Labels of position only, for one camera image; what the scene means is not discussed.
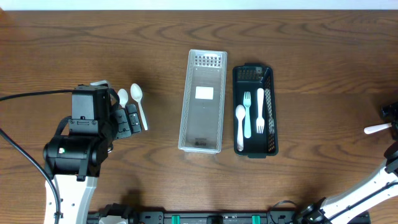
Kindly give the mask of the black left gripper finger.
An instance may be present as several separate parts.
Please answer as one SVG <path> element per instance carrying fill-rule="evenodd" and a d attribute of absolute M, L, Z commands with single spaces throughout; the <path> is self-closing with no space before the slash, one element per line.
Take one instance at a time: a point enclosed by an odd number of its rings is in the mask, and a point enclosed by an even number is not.
<path fill-rule="evenodd" d="M 128 104 L 126 105 L 125 109 L 130 122 L 131 132 L 133 134 L 140 133 L 142 128 L 136 106 L 134 104 Z"/>
<path fill-rule="evenodd" d="M 127 118 L 126 111 L 124 109 L 118 109 L 113 114 L 118 124 L 118 132 L 116 139 L 129 138 L 132 135 L 131 126 Z"/>

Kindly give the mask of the pink-white plastic fork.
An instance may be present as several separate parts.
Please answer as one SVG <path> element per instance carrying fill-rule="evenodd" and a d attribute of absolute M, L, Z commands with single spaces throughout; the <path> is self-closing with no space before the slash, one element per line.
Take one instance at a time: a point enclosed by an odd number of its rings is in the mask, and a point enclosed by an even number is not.
<path fill-rule="evenodd" d="M 373 134 L 388 128 L 392 127 L 392 123 L 384 123 L 384 124 L 378 124 L 378 125 L 374 125 L 374 126 L 368 126 L 366 128 L 363 129 L 365 134 Z"/>

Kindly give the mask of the white plastic spoon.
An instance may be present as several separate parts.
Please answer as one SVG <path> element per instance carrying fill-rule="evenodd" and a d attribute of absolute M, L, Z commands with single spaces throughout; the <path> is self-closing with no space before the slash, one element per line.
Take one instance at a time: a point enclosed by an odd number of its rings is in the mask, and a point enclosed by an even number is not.
<path fill-rule="evenodd" d="M 144 129 L 147 131 L 148 130 L 147 120 L 146 120 L 144 110 L 142 107 L 142 103 L 141 103 L 142 98 L 143 98 L 143 91 L 138 84 L 133 83 L 130 88 L 130 93 L 131 93 L 132 99 L 134 101 L 136 101 L 138 104 L 139 112 L 140 112 L 141 120 L 142 120 L 142 125 L 143 125 Z"/>
<path fill-rule="evenodd" d="M 119 104 L 122 108 L 125 108 L 125 106 L 127 105 L 128 101 L 129 101 L 129 95 L 127 93 L 127 91 L 123 88 L 121 88 L 118 91 L 118 96 L 119 96 Z"/>

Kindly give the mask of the mint green plastic fork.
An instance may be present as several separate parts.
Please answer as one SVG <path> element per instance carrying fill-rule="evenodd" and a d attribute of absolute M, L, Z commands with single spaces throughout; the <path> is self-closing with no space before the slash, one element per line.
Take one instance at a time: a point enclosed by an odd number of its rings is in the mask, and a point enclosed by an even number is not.
<path fill-rule="evenodd" d="M 245 118 L 244 118 L 244 137 L 249 139 L 251 137 L 251 93 L 249 91 L 244 92 L 243 105 L 245 107 Z"/>

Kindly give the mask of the white fork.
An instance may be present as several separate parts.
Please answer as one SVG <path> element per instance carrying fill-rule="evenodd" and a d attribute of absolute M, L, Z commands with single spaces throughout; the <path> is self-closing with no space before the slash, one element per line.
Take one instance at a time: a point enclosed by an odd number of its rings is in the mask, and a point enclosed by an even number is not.
<path fill-rule="evenodd" d="M 264 104 L 264 89 L 257 89 L 257 119 L 256 119 L 256 132 L 262 134 L 264 132 L 265 120 L 262 116 Z"/>

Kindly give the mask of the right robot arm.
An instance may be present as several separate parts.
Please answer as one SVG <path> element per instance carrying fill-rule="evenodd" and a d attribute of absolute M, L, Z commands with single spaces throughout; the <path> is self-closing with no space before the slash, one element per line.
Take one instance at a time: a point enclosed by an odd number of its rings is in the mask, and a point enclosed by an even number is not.
<path fill-rule="evenodd" d="M 294 223 L 349 223 L 371 207 L 397 196 L 397 142 L 384 153 L 381 165 L 340 195 L 323 198 L 294 216 Z"/>

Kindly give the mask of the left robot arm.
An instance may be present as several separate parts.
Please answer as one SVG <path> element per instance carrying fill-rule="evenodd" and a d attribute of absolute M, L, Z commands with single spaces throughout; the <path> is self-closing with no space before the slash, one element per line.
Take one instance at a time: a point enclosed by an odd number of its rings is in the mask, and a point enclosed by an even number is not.
<path fill-rule="evenodd" d="M 45 145 L 45 223 L 86 223 L 101 164 L 113 142 L 142 131 L 137 108 L 121 106 L 106 80 L 72 91 L 72 114 Z"/>

